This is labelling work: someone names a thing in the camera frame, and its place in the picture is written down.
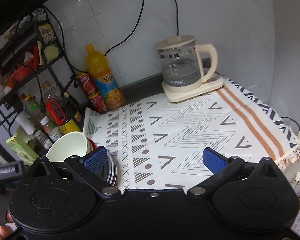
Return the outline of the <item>large white Sweet Bakery plate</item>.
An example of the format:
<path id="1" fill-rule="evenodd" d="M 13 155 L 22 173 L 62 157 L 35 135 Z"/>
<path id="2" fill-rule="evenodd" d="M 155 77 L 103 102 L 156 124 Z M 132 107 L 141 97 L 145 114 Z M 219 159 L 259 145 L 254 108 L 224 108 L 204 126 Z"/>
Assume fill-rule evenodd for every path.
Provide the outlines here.
<path id="1" fill-rule="evenodd" d="M 107 161 L 97 172 L 97 176 L 115 186 L 117 180 L 117 163 L 109 152 L 107 153 Z"/>

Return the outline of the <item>pale green bowl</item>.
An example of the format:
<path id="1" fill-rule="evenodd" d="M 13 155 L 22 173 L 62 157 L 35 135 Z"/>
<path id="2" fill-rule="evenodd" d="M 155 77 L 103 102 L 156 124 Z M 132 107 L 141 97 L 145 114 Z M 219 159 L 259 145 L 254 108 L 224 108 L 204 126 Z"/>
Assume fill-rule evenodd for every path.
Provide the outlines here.
<path id="1" fill-rule="evenodd" d="M 87 154 L 87 150 L 87 137 L 81 132 L 70 132 L 58 139 L 48 150 L 46 156 L 52 163 L 62 162 L 72 155 L 83 157 Z"/>

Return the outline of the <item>white small jar bottle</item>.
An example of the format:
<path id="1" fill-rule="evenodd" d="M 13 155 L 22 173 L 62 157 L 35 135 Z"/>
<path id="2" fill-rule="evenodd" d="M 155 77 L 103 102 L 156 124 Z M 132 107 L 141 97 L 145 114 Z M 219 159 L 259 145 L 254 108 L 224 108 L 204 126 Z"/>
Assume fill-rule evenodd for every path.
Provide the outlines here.
<path id="1" fill-rule="evenodd" d="M 55 127 L 49 132 L 49 137 L 52 139 L 53 142 L 56 142 L 58 139 L 60 139 L 63 136 L 62 131 Z"/>

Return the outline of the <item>clear small spice jar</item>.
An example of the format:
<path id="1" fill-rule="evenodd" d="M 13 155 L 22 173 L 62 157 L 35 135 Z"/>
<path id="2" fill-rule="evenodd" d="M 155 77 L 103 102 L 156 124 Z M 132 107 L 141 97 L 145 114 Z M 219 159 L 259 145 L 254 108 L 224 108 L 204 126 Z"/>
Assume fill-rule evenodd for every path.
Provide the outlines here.
<path id="1" fill-rule="evenodd" d="M 41 129 L 38 129 L 34 133 L 34 136 L 46 150 L 49 150 L 53 145 L 52 141 L 42 132 Z"/>

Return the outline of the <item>red soda can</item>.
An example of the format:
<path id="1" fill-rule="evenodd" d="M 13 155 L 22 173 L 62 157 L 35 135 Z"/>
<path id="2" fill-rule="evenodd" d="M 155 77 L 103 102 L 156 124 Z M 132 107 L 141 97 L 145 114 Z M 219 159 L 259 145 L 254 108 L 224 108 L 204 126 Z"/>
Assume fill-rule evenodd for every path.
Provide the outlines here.
<path id="1" fill-rule="evenodd" d="M 88 100 L 91 102 L 94 110 L 96 110 L 100 114 L 107 113 L 108 106 L 106 105 L 102 94 L 97 91 L 91 95 L 88 96 Z"/>
<path id="2" fill-rule="evenodd" d="M 97 92 L 93 77 L 89 73 L 79 73 L 76 78 L 86 96 L 90 96 Z"/>

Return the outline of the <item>patterned white table cloth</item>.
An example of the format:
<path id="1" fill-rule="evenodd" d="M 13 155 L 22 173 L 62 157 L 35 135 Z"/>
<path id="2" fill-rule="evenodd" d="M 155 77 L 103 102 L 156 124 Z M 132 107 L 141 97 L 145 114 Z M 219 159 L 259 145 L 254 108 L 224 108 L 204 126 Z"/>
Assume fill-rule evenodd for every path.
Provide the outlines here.
<path id="1" fill-rule="evenodd" d="M 180 103 L 157 94 L 106 114 L 87 109 L 83 132 L 116 161 L 120 190 L 188 190 L 211 174 L 207 147 L 251 163 L 270 157 L 282 170 L 300 159 L 300 143 L 277 111 L 230 79 Z"/>

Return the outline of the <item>green tea carton box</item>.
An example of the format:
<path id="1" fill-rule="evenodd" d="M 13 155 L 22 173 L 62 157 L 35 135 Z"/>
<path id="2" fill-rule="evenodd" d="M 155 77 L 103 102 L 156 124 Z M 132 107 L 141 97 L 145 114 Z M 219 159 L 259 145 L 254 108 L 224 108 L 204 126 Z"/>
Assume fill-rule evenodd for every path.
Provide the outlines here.
<path id="1" fill-rule="evenodd" d="M 32 148 L 24 141 L 19 133 L 15 133 L 6 140 L 6 145 L 23 161 L 27 166 L 31 166 L 39 157 Z"/>

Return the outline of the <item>white cap oil bottle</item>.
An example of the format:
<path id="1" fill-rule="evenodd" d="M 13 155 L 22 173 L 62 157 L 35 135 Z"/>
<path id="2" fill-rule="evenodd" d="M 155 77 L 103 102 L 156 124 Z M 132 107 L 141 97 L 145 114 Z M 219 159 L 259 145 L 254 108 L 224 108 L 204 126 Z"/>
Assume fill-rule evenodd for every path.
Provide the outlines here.
<path id="1" fill-rule="evenodd" d="M 31 139 L 35 138 L 34 134 L 36 133 L 37 129 L 24 112 L 18 113 L 15 117 L 15 120 Z"/>

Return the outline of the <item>green label sauce bottle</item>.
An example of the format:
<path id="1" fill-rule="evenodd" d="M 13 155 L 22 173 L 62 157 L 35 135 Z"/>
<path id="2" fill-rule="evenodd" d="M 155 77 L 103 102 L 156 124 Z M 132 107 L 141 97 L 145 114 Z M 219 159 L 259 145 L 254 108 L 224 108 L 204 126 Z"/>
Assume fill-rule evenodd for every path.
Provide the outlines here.
<path id="1" fill-rule="evenodd" d="M 42 120 L 42 118 L 45 116 L 45 114 L 43 114 L 40 111 L 40 104 L 30 94 L 27 95 L 24 100 L 25 100 L 26 107 L 27 107 L 27 110 L 29 111 L 30 115 L 37 122 L 40 122 Z"/>

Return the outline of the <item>cream kettle base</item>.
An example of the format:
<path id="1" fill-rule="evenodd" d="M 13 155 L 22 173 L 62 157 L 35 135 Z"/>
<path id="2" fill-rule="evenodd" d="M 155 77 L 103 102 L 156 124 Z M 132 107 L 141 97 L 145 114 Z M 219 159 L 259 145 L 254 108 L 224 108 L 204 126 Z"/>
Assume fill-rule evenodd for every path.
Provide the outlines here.
<path id="1" fill-rule="evenodd" d="M 178 103 L 220 89 L 224 86 L 224 80 L 215 73 L 205 83 L 199 80 L 192 85 L 172 87 L 162 82 L 161 86 L 168 101 Z"/>

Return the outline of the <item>orange juice bottle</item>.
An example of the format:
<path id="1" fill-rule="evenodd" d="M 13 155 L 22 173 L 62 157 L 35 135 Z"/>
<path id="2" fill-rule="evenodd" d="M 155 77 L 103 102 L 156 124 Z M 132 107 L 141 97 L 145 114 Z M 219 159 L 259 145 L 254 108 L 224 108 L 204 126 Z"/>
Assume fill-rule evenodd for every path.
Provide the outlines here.
<path id="1" fill-rule="evenodd" d="M 92 44 L 87 45 L 85 49 L 87 51 L 85 59 L 87 71 L 93 77 L 108 108 L 113 110 L 124 106 L 125 97 L 115 80 L 107 58 L 95 50 Z"/>

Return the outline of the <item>glass electric kettle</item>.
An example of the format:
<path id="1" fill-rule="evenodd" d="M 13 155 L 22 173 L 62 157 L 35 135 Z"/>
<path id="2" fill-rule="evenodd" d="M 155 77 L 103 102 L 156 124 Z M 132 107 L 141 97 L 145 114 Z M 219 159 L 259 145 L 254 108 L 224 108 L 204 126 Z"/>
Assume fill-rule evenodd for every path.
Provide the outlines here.
<path id="1" fill-rule="evenodd" d="M 153 46 L 156 51 L 164 83 L 180 88 L 200 86 L 216 72 L 218 54 L 210 43 L 198 43 L 195 36 L 180 35 L 168 37 Z M 210 68 L 204 72 L 202 54 L 210 55 Z"/>

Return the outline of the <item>black metal spice rack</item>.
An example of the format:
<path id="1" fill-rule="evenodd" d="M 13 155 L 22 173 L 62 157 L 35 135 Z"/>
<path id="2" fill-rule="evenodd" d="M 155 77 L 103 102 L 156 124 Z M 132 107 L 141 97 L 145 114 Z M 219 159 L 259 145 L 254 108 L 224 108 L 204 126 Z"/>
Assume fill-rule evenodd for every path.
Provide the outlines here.
<path id="1" fill-rule="evenodd" d="M 44 21 L 35 21 L 33 15 L 31 14 L 31 15 L 30 15 L 31 23 L 27 23 L 23 29 L 25 29 L 25 31 L 27 31 L 27 29 L 30 28 L 30 25 L 32 25 L 32 26 L 33 26 L 33 29 L 34 29 L 34 31 L 36 32 L 36 35 L 37 35 L 37 37 L 35 38 L 35 40 L 39 40 L 39 41 L 43 44 L 42 49 L 41 49 L 41 50 L 42 50 L 41 55 L 42 55 L 43 63 L 44 63 L 42 66 L 43 66 L 44 68 L 43 68 L 43 69 L 40 69 L 40 68 L 38 67 L 37 69 L 33 69 L 33 68 L 27 66 L 25 63 L 20 62 L 20 61 L 18 60 L 18 57 L 15 55 L 15 53 L 14 53 L 14 41 L 17 40 L 18 37 L 19 37 L 19 36 L 16 37 L 16 35 L 19 35 L 19 34 L 18 34 L 18 26 L 19 26 L 19 22 L 17 22 L 17 30 L 16 30 L 16 32 L 14 33 L 13 38 L 10 39 L 10 40 L 7 42 L 7 43 L 9 43 L 9 44 L 6 46 L 6 47 L 7 47 L 6 49 L 8 49 L 8 50 L 10 49 L 10 50 L 11 50 L 11 53 L 13 54 L 11 60 L 14 61 L 13 63 L 17 63 L 17 64 L 19 64 L 20 66 L 23 66 L 24 68 L 29 69 L 29 70 L 31 71 L 31 75 L 29 75 L 29 76 L 26 77 L 26 79 L 28 79 L 28 82 L 31 80 L 31 79 L 29 79 L 30 77 L 31 77 L 31 78 L 36 78 L 37 83 L 38 83 L 38 87 L 39 87 L 39 92 L 40 92 L 40 110 L 42 111 L 42 113 L 43 113 L 43 110 L 46 110 L 46 107 L 43 106 L 43 104 L 44 104 L 44 99 L 43 99 L 42 87 L 41 87 L 41 84 L 40 84 L 40 82 L 39 82 L 39 74 L 40 74 L 42 71 L 48 70 L 49 73 L 50 73 L 50 75 L 52 76 L 53 80 L 55 81 L 56 85 L 57 85 L 58 88 L 61 90 L 61 101 L 62 101 L 62 104 L 63 104 L 64 109 L 65 109 L 66 112 L 67 112 L 67 115 L 70 116 L 70 117 L 73 119 L 73 121 L 76 123 L 76 125 L 77 125 L 80 129 L 82 129 L 82 128 L 83 128 L 83 124 L 81 124 L 82 122 L 78 122 L 77 119 L 75 118 L 75 116 L 74 116 L 74 115 L 70 112 L 70 110 L 66 107 L 66 102 L 65 102 L 65 99 L 64 99 L 64 93 L 69 89 L 69 87 L 70 87 L 70 85 L 71 85 L 72 83 L 74 84 L 74 87 L 75 87 L 75 88 L 77 88 L 77 87 L 79 86 L 78 83 L 77 83 L 77 81 L 76 81 L 76 75 L 77 75 L 77 73 L 75 72 L 76 70 L 77 70 L 77 71 L 79 71 L 79 70 L 76 69 L 76 68 L 71 64 L 71 62 L 70 62 L 70 60 L 68 59 L 68 56 L 67 56 L 67 54 L 66 54 L 65 41 L 64 41 L 64 33 L 63 33 L 63 27 L 61 26 L 60 21 L 58 20 L 58 18 L 57 18 L 57 17 L 56 17 L 56 16 L 55 16 L 55 15 L 54 15 L 54 14 L 53 14 L 53 13 L 52 13 L 45 5 L 41 5 L 39 8 L 41 8 L 43 11 L 45 11 L 45 13 L 46 13 L 46 20 L 44 20 Z M 59 27 L 60 27 L 60 29 L 61 29 L 61 34 L 62 34 L 62 45 L 61 45 L 61 43 L 60 43 L 60 41 L 59 41 L 59 39 L 58 39 L 57 37 L 55 37 L 55 40 L 50 41 L 50 42 L 47 43 L 47 44 L 45 43 L 45 41 L 44 41 L 43 38 L 42 38 L 42 35 L 41 35 L 41 33 L 40 33 L 39 29 L 38 29 L 38 24 L 39 24 L 40 22 L 42 22 L 42 23 L 43 23 L 43 22 L 47 22 L 47 23 L 51 24 L 51 28 L 52 28 L 52 30 L 53 30 L 53 33 L 55 34 L 55 36 L 57 36 L 57 35 L 56 35 L 56 32 L 55 32 L 55 29 L 54 29 L 54 27 L 52 26 L 52 23 L 51 23 L 51 21 L 50 21 L 50 19 L 49 19 L 48 14 L 50 14 L 50 15 L 57 21 L 57 23 L 58 23 L 58 25 L 59 25 Z M 59 57 L 60 57 L 60 58 L 61 58 L 61 57 L 64 57 L 64 58 L 65 58 L 65 60 L 66 60 L 66 62 L 67 62 L 67 64 L 68 64 L 68 67 L 70 68 L 70 70 L 71 70 L 71 72 L 72 72 L 72 75 L 70 76 L 69 82 L 68 82 L 65 86 L 63 86 L 63 85 L 60 83 L 59 79 L 58 79 L 57 76 L 55 75 L 55 72 L 54 72 L 53 69 L 51 68 L 52 64 L 54 64 L 54 63 L 59 59 L 59 57 L 56 58 L 56 59 L 54 59 L 53 61 L 47 61 L 47 59 L 46 59 L 46 57 L 45 57 L 45 55 L 44 55 L 44 49 L 45 49 L 46 47 L 48 47 L 48 46 L 54 44 L 54 43 L 57 44 L 58 49 L 61 51 L 61 53 L 59 54 Z M 9 109 L 10 107 L 14 107 L 15 104 L 16 104 L 16 102 L 13 101 L 13 100 L 12 100 L 13 102 L 10 102 L 10 98 L 11 98 L 11 97 L 14 97 L 14 94 L 16 93 L 16 91 L 17 91 L 18 89 L 20 89 L 21 87 L 23 87 L 25 84 L 26 84 L 25 81 L 23 81 L 23 83 L 21 82 L 20 84 L 16 85 L 18 88 L 15 87 L 15 88 L 12 89 L 7 95 L 5 95 L 5 96 L 3 97 L 3 99 L 0 100 L 0 107 L 1 107 L 2 105 L 5 105 L 7 109 Z M 12 136 L 12 135 L 11 135 L 11 132 L 10 132 L 10 128 L 11 128 L 12 124 L 14 123 L 15 119 L 14 119 L 14 121 L 9 122 L 9 118 L 11 118 L 12 115 L 13 115 L 14 113 L 16 113 L 16 111 L 17 111 L 17 110 L 15 109 L 15 111 L 12 112 L 11 114 L 9 114 L 9 116 L 4 116 L 3 113 L 2 113 L 2 111 L 1 111 L 1 109 L 0 109 L 0 114 L 1 114 L 1 116 L 2 116 L 2 118 L 3 118 L 2 121 L 0 121 L 0 126 L 2 126 L 4 123 L 7 123 L 7 124 L 9 125 L 9 129 L 8 129 L 7 131 L 8 131 L 8 133 L 9 133 L 10 136 Z"/>

